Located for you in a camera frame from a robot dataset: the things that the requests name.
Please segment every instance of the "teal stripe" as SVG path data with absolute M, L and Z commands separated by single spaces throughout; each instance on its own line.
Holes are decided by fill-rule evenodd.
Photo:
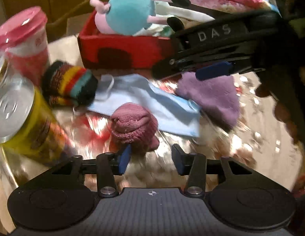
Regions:
M 70 96 L 72 98 L 77 98 L 79 92 L 81 91 L 81 86 L 84 86 L 89 81 L 91 75 L 91 71 L 87 70 L 85 74 L 83 74 L 80 79 L 75 83 L 70 93 Z

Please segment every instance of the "plastic cup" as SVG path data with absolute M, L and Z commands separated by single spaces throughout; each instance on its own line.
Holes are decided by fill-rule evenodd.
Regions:
M 36 86 L 50 65 L 45 25 L 47 16 L 32 7 L 11 17 L 0 27 L 0 51 L 11 66 Z

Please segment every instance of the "red stripe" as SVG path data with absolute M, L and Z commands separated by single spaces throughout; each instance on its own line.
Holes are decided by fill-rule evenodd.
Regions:
M 78 72 L 76 72 L 76 74 L 74 75 L 74 77 L 69 81 L 69 83 L 67 83 L 66 87 L 65 87 L 65 91 L 64 94 L 68 95 L 70 94 L 72 88 L 74 87 L 75 83 L 79 80 L 79 78 L 84 75 L 84 73 L 86 72 L 85 68 L 81 68 Z

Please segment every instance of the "yellow can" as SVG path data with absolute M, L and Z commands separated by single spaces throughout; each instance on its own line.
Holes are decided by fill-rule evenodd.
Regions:
M 60 157 L 66 134 L 30 81 L 0 89 L 0 144 L 39 162 Z

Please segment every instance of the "face mask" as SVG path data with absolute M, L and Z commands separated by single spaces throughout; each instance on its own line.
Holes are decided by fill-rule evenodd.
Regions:
M 140 75 L 103 75 L 88 110 L 111 116 L 127 102 L 149 109 L 161 131 L 199 137 L 200 107 L 191 100 L 166 93 Z

